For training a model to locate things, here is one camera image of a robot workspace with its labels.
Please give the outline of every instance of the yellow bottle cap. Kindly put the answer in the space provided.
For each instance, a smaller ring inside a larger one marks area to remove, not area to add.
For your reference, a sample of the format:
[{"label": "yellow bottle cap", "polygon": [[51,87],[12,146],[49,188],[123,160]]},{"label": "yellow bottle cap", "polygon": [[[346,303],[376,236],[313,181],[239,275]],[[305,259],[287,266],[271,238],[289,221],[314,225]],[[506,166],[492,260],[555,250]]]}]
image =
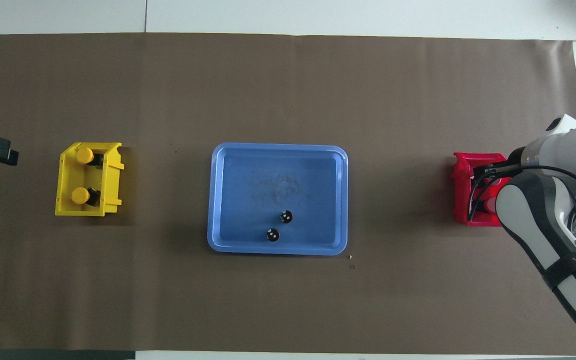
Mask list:
[{"label": "yellow bottle cap", "polygon": [[73,203],[82,205],[90,199],[90,193],[86,187],[77,187],[72,191],[70,198],[72,199]]},{"label": "yellow bottle cap", "polygon": [[82,147],[77,150],[77,162],[80,164],[88,164],[94,158],[92,150],[87,147]]}]

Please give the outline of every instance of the brown mat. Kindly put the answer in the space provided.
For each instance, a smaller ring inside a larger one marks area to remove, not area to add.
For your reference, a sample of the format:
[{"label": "brown mat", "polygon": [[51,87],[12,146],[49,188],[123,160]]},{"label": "brown mat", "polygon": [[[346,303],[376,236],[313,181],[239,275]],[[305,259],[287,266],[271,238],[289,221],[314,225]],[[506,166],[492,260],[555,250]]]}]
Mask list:
[{"label": "brown mat", "polygon": [[[502,228],[455,223],[452,153],[576,117],[572,43],[250,34],[0,36],[0,348],[576,354]],[[123,142],[117,214],[53,214],[59,154]],[[222,142],[349,155],[336,257],[206,242]]]}]

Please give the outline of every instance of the black die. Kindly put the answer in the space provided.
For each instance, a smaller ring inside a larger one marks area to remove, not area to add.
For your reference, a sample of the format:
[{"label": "black die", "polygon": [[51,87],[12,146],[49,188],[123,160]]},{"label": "black die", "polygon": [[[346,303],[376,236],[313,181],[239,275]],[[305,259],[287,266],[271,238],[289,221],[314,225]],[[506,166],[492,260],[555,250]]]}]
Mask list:
[{"label": "black die", "polygon": [[293,213],[290,212],[290,210],[285,210],[284,212],[279,214],[279,220],[281,220],[281,222],[284,224],[288,224],[291,221],[293,221]]},{"label": "black die", "polygon": [[265,237],[272,242],[276,242],[279,240],[279,230],[276,228],[269,228],[268,231],[265,232]]}]

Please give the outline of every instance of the yellow plastic bin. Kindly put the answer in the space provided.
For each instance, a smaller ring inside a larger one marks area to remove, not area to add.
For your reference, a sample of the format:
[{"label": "yellow plastic bin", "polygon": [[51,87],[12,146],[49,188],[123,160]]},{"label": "yellow plastic bin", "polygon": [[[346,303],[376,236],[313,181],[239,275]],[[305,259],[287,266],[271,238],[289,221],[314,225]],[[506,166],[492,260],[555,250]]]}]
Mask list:
[{"label": "yellow plastic bin", "polygon": [[121,142],[75,142],[59,157],[54,214],[102,217],[116,213],[119,174],[124,170]]}]

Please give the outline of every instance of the blue tray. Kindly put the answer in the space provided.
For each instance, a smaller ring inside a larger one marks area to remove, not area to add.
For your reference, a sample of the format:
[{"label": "blue tray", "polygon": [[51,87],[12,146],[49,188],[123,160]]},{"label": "blue tray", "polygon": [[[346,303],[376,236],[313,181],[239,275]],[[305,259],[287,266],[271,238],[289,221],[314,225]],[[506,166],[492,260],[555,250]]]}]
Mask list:
[{"label": "blue tray", "polygon": [[[280,221],[284,210],[290,223]],[[277,241],[269,229],[279,230]],[[348,243],[348,155],[327,145],[217,146],[208,243],[226,253],[338,255]]]}]

